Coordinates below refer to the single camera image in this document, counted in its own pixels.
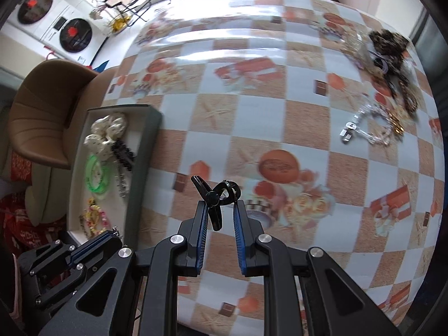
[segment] open box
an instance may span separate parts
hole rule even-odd
[[[129,194],[124,198],[118,191],[117,169],[112,159],[108,160],[110,179],[106,192],[92,193],[86,185],[86,164],[91,152],[84,146],[84,139],[91,134],[90,127],[93,122],[114,112],[122,112],[126,115],[128,126],[122,141],[136,156],[132,172],[123,168],[125,179],[129,184]],[[88,199],[93,197],[106,213],[110,228],[117,226],[120,234],[123,235],[123,243],[136,248],[146,176],[161,119],[162,114],[150,105],[117,105],[87,111],[73,165],[67,219],[67,231],[78,244],[89,240],[81,227],[80,215],[88,207]]]

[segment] washing machine door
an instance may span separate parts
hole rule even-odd
[[[92,39],[92,28],[84,19],[72,19],[60,31],[61,47],[69,53],[78,53],[87,48]]]
[[[24,0],[17,13],[17,20],[24,25],[37,23],[51,9],[53,0]]]

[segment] white scrunchie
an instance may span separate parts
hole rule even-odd
[[[87,135],[84,145],[101,160],[112,156],[112,145],[120,139],[126,130],[126,116],[121,112],[103,117],[90,127],[91,135]]]

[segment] silver screw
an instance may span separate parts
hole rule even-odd
[[[320,258],[323,255],[323,250],[321,248],[312,248],[310,254],[314,258]]]
[[[171,236],[170,241],[173,244],[180,244],[181,242],[184,241],[184,237],[182,235],[173,235],[173,236]]]
[[[129,255],[132,254],[132,250],[130,248],[121,248],[118,250],[118,255],[122,258],[127,258]]]
[[[268,235],[268,234],[261,234],[258,237],[258,241],[264,242],[265,244],[267,244],[268,242],[272,241],[272,237],[270,235]]]

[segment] plastic tablecloth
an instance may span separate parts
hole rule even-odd
[[[151,104],[164,115],[139,246],[175,234],[194,216],[191,175],[211,186],[233,180],[266,233],[295,248],[323,248],[398,324],[440,227],[437,108],[412,44],[405,61],[419,105],[414,119],[311,21],[393,30],[329,0],[191,0],[157,10],[142,29],[103,102]],[[401,140],[342,143],[339,133],[365,102],[395,113]],[[380,124],[366,119],[364,130],[379,134]],[[209,228],[200,277],[179,279],[178,320],[212,335],[261,335],[263,278],[240,273],[232,207],[223,208],[220,232]]]

